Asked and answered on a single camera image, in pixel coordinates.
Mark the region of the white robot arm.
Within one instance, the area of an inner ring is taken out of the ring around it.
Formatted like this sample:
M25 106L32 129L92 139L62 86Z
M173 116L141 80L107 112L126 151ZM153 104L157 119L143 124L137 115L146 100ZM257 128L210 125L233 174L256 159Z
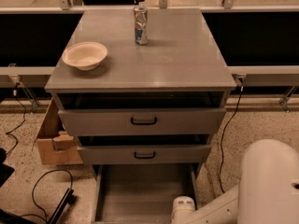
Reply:
M299 153L277 140L252 143L240 180L197 209L187 196L173 201L171 224L299 224Z

